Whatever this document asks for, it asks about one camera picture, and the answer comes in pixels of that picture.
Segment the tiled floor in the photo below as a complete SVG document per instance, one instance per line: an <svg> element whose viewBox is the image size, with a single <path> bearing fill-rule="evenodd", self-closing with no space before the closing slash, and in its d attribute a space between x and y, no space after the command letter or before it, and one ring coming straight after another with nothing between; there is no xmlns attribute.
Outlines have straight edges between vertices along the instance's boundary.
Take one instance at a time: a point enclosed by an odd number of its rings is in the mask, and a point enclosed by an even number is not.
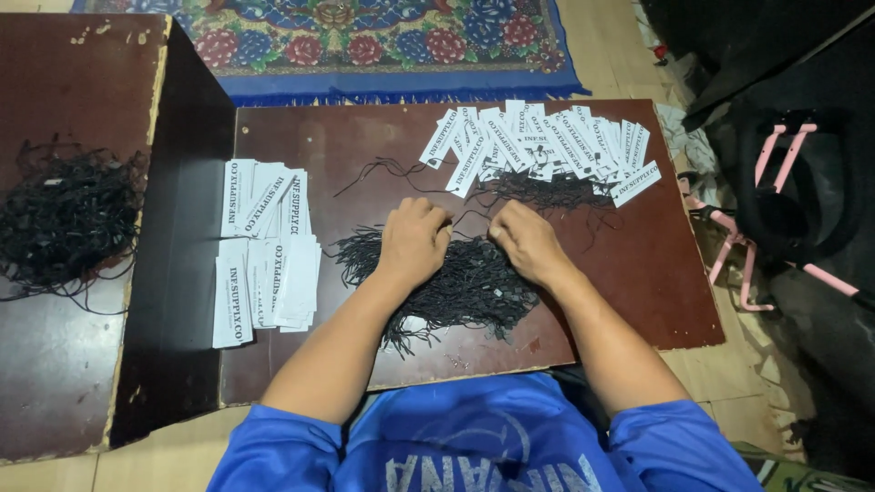
<svg viewBox="0 0 875 492"><path fill-rule="evenodd" d="M678 96L682 91L664 69L654 67L654 55L643 44L629 0L557 2L563 24L570 28L568 44L578 76L594 97L649 98L683 106ZM62 12L68 11L71 3L3 0L0 11ZM679 168L684 162L683 155L675 160ZM713 231L696 232L707 261L716 244ZM793 418L786 412L788 405L798 405L807 396L804 390L789 391L776 384L786 382L781 381L782 374L788 379L786 364L782 365L780 355L773 352L774 346L762 333L756 317L745 314L739 320L733 307L738 304L738 294L730 293L725 286L716 287L714 294L726 344L662 356L729 440L746 440L780 453L782 446L789 446L779 433L779 429L786 433ZM760 372L772 382L760 378ZM203 490L224 451L228 434L246 412L245 407L218 411L99 456L0 467L0 492Z"/></svg>

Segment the pink metal frame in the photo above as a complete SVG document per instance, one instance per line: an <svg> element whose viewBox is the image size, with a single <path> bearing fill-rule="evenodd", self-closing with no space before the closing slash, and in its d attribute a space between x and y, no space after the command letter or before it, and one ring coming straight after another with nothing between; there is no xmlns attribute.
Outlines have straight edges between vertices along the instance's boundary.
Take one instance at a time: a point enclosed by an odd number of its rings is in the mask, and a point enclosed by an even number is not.
<svg viewBox="0 0 875 492"><path fill-rule="evenodd" d="M766 138L766 142L763 144L763 150L759 153L759 158L757 159L757 164L755 168L756 185L760 183L760 178L762 178L763 172L766 170L768 158L772 155L772 150L774 149L775 142L778 140L778 136L785 133L786 131L787 127L785 125L776 124L774 125L774 131L772 132L772 135L769 135ZM781 192L781 189L784 187L784 183L787 181L787 176L789 176L790 174L790 169L793 168L793 163L794 161L796 161L796 156L799 154L799 148L802 146L802 141L805 139L805 136L814 131L817 131L817 125L812 123L803 124L799 129L799 132L793 137L793 142L790 145L790 150L787 151L787 156L784 158L784 161L780 165L778 177L775 178L774 181L774 187L777 193ZM704 202L698 200L696 197L690 194L690 183L687 181L686 178L681 178L679 184L681 186L681 191L684 194L684 200L686 200L687 207L690 210L698 210L699 208L706 206ZM743 244L747 247L747 256L745 258L745 269L741 279L741 307L743 309L746 309L747 311L772 311L774 309L774 306L770 304L758 305L748 302L748 299L751 295L753 261L757 255L757 245L753 243L753 241L751 241L750 239L745 238L739 232L739 228L735 225L735 220L732 219L729 215L724 214L719 210L715 210L714 212L711 212L710 218L714 222L725 227L729 234L726 236L726 240L723 242L723 246L720 248L720 252L717 254L717 259L714 261L714 265L711 267L710 274L708 275L708 280L712 285L714 285L714 282L717 281L717 276L723 269L723 265L726 261L726 256L729 255L729 251L732 249L732 245ZM826 271L817 268L813 264L807 264L802 269L814 278L823 281L825 284L840 291L846 296L853 296L859 291L859 289L855 288L853 285L843 282L842 280L830 275Z"/></svg>

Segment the floral rug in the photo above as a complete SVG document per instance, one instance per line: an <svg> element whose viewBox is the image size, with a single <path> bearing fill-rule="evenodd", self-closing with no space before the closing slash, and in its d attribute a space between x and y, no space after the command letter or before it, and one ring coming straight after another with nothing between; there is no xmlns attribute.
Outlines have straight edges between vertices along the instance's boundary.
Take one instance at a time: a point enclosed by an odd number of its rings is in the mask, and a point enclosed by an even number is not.
<svg viewBox="0 0 875 492"><path fill-rule="evenodd" d="M163 12L238 106L590 94L555 0L75 0Z"/></svg>

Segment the blue rug fringe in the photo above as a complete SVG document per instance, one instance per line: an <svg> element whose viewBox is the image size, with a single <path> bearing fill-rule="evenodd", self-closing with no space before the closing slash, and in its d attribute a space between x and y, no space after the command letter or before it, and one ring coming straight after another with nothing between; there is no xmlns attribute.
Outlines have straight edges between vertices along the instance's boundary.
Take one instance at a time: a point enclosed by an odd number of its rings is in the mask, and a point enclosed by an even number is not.
<svg viewBox="0 0 875 492"><path fill-rule="evenodd" d="M345 93L330 88L328 94L267 94L231 95L231 101L238 108L269 106L309 106L315 101L320 105L343 104L397 104L399 102L493 102L507 99L523 101L545 101L549 99L569 99L571 95L592 95L592 91L580 84L548 88L461 88L452 91L417 91L406 93L372 92Z"/></svg>

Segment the pile of tags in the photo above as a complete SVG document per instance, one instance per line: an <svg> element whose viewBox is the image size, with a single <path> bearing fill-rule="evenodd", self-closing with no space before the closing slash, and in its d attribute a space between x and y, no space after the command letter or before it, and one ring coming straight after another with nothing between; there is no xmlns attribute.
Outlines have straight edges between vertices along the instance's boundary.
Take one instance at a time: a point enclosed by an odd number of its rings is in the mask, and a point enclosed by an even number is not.
<svg viewBox="0 0 875 492"><path fill-rule="evenodd" d="M582 179L610 189L619 207L661 177L655 162L644 165L650 132L637 123L592 116L586 106L553 115L543 103L505 101L501 108L448 109L419 158L438 169L452 149L458 158L446 191L462 198L474 179L486 183L504 172L531 179Z"/></svg>
<svg viewBox="0 0 875 492"><path fill-rule="evenodd" d="M310 230L307 172L283 163L228 161L221 236L213 347L250 342L253 328L307 331L322 252Z"/></svg>

